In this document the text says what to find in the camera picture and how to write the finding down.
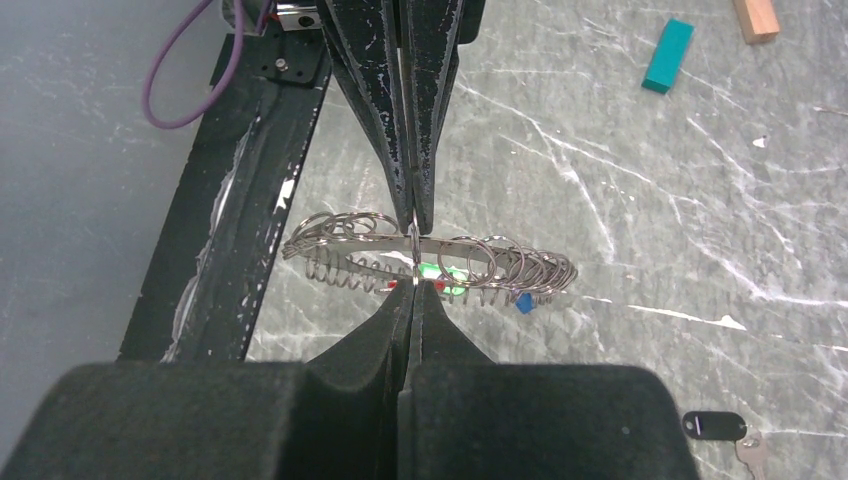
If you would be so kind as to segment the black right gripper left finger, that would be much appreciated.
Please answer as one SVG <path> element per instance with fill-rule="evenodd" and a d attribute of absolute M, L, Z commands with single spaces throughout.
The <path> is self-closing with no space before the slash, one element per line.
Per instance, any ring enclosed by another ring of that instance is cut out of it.
<path fill-rule="evenodd" d="M 301 362 L 115 362 L 50 389 L 5 479 L 393 479 L 414 288 Z"/>

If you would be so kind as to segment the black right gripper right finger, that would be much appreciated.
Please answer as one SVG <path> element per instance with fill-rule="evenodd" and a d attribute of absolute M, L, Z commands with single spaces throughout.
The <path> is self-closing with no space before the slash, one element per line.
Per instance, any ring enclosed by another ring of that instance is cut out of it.
<path fill-rule="evenodd" d="M 398 397 L 401 479 L 695 479 L 672 396 L 651 371 L 498 364 L 415 289 Z"/>

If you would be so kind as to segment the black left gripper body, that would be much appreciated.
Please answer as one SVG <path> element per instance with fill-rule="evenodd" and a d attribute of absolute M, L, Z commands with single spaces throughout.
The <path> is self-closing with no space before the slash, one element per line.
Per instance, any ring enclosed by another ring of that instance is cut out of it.
<path fill-rule="evenodd" d="M 243 1 L 242 49 L 229 67 L 235 34 L 226 35 L 221 71 L 281 87 L 324 87 L 329 78 L 321 19 L 314 1 Z"/>

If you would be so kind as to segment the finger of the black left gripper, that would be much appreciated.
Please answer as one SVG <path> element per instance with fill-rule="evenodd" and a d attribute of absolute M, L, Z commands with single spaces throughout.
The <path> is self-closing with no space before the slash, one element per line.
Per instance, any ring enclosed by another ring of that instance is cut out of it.
<path fill-rule="evenodd" d="M 405 3 L 405 110 L 414 218 L 422 234 L 434 224 L 438 143 L 458 68 L 462 1 Z"/>
<path fill-rule="evenodd" d="M 414 209 L 392 1 L 318 1 L 333 73 L 387 181 L 400 230 Z"/>

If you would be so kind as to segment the red tag key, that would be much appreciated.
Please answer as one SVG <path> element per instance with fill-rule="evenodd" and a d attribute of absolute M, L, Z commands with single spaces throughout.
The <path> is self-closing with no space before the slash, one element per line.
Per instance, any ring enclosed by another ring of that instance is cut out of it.
<path fill-rule="evenodd" d="M 397 288 L 399 285 L 406 284 L 406 283 L 412 285 L 413 287 L 419 287 L 419 286 L 422 286 L 422 285 L 431 285 L 436 290 L 436 292 L 439 293 L 439 294 L 444 293 L 445 290 L 448 288 L 447 283 L 443 280 L 438 280 L 438 279 L 415 280 L 415 279 L 412 279 L 412 280 L 389 280 L 388 283 L 387 283 L 387 289 L 389 291 L 392 291 L 395 288 Z"/>

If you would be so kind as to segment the green tag key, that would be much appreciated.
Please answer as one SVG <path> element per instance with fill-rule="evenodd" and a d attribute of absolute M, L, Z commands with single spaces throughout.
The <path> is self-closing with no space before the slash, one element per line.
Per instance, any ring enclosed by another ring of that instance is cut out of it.
<path fill-rule="evenodd" d="M 457 286 L 454 281 L 464 283 L 468 280 L 468 271 L 454 267 L 446 267 L 445 272 L 437 264 L 422 263 L 419 265 L 421 275 L 435 284 L 436 291 L 440 295 L 448 297 L 461 296 L 466 288 Z"/>

